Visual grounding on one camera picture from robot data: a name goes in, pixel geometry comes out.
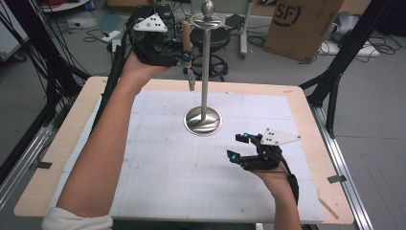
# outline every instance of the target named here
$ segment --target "shirt sleeve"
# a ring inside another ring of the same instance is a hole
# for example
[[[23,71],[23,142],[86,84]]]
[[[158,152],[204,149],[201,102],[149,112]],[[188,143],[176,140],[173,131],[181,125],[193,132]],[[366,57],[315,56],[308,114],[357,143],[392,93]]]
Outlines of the shirt sleeve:
[[[61,208],[51,208],[42,220],[43,230],[111,230],[113,218],[103,216],[97,218],[81,218]]]

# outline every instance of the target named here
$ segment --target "robotic hand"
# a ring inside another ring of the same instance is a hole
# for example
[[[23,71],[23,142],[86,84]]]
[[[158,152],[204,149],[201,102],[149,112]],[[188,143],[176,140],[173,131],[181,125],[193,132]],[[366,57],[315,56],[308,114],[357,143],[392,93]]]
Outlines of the robotic hand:
[[[191,52],[183,51],[183,42],[168,39],[168,28],[159,15],[154,15],[134,25],[138,36],[132,38],[132,48],[137,58],[149,65],[176,66],[192,59]]]
[[[286,166],[287,180],[289,181],[290,188],[292,189],[293,196],[295,197],[296,204],[299,201],[299,184],[296,176],[292,174],[287,162],[282,156],[282,150],[279,146],[272,146],[265,144],[262,140],[263,136],[258,134],[257,136],[248,133],[237,134],[236,141],[249,143],[251,141],[257,147],[257,154],[253,156],[241,156],[231,150],[227,150],[227,156],[230,158],[230,162],[240,165],[246,171],[271,171],[277,168],[281,161]]]

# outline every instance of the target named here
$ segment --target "cardboard box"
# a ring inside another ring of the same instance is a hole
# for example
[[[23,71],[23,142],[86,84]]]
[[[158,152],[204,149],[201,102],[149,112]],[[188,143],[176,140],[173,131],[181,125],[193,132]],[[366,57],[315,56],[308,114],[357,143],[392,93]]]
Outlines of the cardboard box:
[[[260,4],[259,0],[254,0],[251,15],[272,16],[275,11],[277,0],[267,1]],[[371,0],[345,0],[339,12],[350,12],[355,15],[362,15]]]
[[[263,50],[311,62],[344,0],[278,0]]]
[[[153,0],[107,0],[110,7],[136,7],[138,5],[153,6]]]

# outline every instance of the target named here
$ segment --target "hand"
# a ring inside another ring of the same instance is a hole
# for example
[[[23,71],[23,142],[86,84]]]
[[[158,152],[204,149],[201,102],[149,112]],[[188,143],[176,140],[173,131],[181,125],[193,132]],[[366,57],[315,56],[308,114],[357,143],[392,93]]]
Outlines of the hand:
[[[271,192],[272,196],[275,199],[278,199],[289,195],[293,196],[285,171],[285,166],[281,162],[280,165],[272,171],[251,171],[251,173],[259,177],[265,184],[266,188]]]
[[[138,92],[144,87],[152,77],[159,73],[168,71],[170,67],[152,66],[142,63],[131,51],[129,54],[121,75],[121,81],[127,81],[137,87]]]

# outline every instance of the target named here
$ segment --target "round metal base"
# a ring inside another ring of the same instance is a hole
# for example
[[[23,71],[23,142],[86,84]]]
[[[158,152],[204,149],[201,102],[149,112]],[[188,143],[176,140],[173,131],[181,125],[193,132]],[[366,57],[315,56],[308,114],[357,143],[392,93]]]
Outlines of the round metal base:
[[[198,136],[210,136],[220,130],[223,121],[215,109],[206,107],[205,120],[201,120],[201,114],[201,106],[186,113],[184,123],[189,132]]]

